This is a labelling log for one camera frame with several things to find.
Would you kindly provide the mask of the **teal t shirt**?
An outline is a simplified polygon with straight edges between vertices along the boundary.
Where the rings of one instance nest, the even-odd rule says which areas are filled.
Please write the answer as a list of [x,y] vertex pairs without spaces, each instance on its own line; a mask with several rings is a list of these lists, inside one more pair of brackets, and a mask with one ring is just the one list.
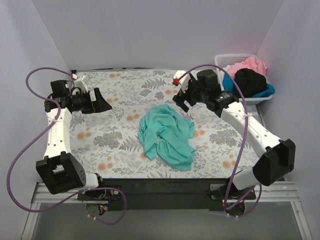
[[138,139],[144,155],[160,157],[169,167],[179,171],[192,168],[195,150],[189,145],[195,124],[167,104],[152,107],[140,120]]

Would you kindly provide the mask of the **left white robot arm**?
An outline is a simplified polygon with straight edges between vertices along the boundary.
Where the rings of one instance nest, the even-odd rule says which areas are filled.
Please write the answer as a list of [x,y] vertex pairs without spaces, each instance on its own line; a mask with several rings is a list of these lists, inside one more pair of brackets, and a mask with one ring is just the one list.
[[67,81],[50,83],[52,93],[44,102],[44,109],[50,130],[42,160],[36,162],[36,171],[49,192],[53,195],[73,189],[90,190],[97,188],[102,178],[86,173],[80,162],[73,156],[70,145],[70,126],[73,112],[96,114],[112,109],[96,87],[89,91],[83,75],[69,88]]

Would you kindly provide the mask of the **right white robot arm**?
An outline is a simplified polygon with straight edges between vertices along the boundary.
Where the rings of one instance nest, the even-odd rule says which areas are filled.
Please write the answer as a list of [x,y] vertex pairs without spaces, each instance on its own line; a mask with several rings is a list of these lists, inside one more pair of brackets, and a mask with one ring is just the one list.
[[256,185],[270,186],[294,170],[296,145],[269,132],[251,116],[239,99],[230,91],[222,91],[211,69],[193,76],[184,70],[173,75],[173,84],[180,86],[173,97],[177,106],[188,112],[189,107],[203,103],[207,109],[230,124],[248,143],[258,157],[257,163],[229,177],[217,194],[238,197]]

